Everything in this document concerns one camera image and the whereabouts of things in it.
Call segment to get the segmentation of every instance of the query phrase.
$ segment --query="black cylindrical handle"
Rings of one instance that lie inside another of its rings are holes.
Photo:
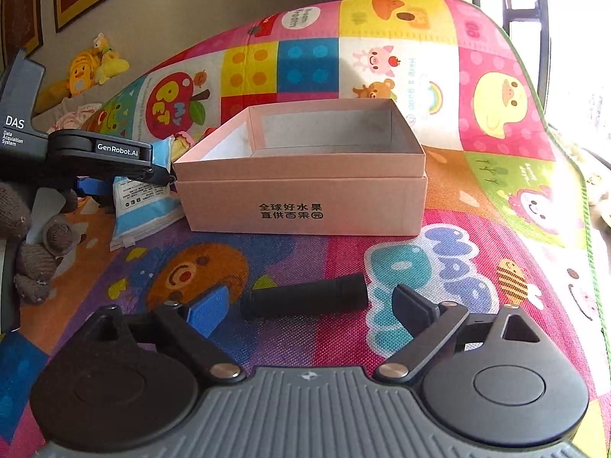
[[[240,310],[245,320],[277,319],[365,310],[368,304],[365,277],[362,273],[353,273],[294,286],[246,291]]]

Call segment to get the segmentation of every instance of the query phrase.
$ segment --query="blue gripper pad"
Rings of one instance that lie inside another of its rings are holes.
[[[207,338],[227,316],[228,311],[229,290],[227,286],[216,286],[189,305],[187,323]]]

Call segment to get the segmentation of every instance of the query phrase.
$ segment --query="cartoon bee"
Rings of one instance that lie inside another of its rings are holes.
[[[503,258],[497,265],[497,278],[500,288],[513,305],[520,306],[528,297],[528,284],[522,269],[513,261]]]

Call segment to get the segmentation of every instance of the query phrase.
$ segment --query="box lid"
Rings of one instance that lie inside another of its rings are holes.
[[[391,99],[249,106],[174,163],[181,181],[423,177],[425,154]]]

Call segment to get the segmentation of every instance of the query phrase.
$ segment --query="cartoon bear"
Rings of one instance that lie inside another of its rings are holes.
[[[396,99],[392,88],[395,87],[395,82],[392,79],[384,79],[384,82],[372,82],[369,86],[363,84],[363,88],[352,88],[352,92],[357,98],[392,98]]]
[[[204,243],[191,246],[172,258],[155,278],[147,298],[147,308],[165,301],[188,303],[213,286],[229,289],[234,303],[248,281],[246,257],[231,246]]]

